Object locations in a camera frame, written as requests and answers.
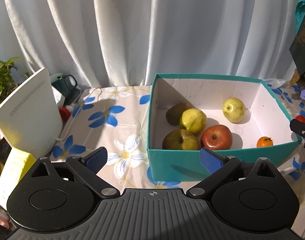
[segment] dark green mug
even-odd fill
[[[68,77],[72,77],[75,84],[72,85]],[[72,90],[77,87],[77,81],[73,75],[70,74],[56,74],[51,77],[51,85],[58,90],[64,97],[68,97]]]

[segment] curtain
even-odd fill
[[[5,0],[31,71],[81,87],[150,85],[155,73],[289,79],[298,0]]]

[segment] yellow sponge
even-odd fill
[[[35,161],[31,154],[15,148],[11,149],[0,175],[0,205],[4,209],[9,195]]]

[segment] tablecloth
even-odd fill
[[[286,81],[267,80],[292,117],[305,116],[300,88]],[[121,192],[125,188],[177,188],[186,191],[197,182],[153,181],[147,156],[148,106],[151,86],[111,87],[86,90],[75,106],[51,161],[72,155],[85,156],[100,146],[108,151],[108,161],[98,173]],[[305,149],[302,145],[278,168],[300,201],[300,211],[292,229],[305,238]]]

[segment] white plastic device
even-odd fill
[[[39,158],[63,128],[48,69],[38,70],[0,104],[0,131],[11,147]]]

